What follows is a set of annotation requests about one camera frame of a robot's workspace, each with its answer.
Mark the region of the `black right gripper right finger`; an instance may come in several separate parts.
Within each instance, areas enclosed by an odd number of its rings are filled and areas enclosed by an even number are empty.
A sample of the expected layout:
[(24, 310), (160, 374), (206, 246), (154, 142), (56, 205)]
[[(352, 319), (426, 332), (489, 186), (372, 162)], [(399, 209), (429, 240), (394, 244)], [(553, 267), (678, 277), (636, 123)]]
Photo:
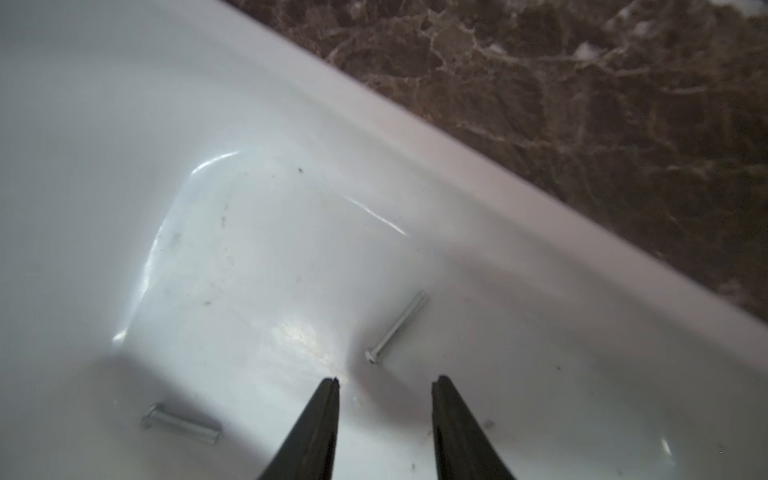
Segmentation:
[(431, 396), (438, 479), (516, 479), (448, 376), (432, 383)]

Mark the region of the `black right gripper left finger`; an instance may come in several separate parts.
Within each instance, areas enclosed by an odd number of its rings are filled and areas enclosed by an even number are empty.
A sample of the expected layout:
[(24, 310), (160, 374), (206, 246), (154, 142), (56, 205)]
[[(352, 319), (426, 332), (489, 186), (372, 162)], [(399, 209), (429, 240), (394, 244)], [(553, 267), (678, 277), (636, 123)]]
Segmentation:
[(331, 480), (339, 411), (339, 381), (325, 378), (258, 479)]

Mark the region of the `silver screw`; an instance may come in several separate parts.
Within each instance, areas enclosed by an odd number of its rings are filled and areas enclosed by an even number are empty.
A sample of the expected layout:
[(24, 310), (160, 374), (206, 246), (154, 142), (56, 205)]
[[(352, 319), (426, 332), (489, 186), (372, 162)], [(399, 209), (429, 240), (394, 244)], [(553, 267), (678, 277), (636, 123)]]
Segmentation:
[(378, 365), (384, 351), (393, 339), (413, 320), (428, 303), (430, 297), (425, 291), (419, 291), (390, 325), (376, 344), (365, 352), (365, 359), (370, 365)]

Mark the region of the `white plastic storage tray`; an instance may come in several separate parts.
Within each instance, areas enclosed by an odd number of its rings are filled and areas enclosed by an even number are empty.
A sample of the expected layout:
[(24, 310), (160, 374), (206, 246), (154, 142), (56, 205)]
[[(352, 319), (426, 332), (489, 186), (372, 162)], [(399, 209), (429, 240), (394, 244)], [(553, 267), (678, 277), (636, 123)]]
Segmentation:
[(255, 479), (330, 377), (432, 479), (440, 375), (520, 479), (767, 475), (751, 315), (227, 5), (2, 3), (3, 478)]

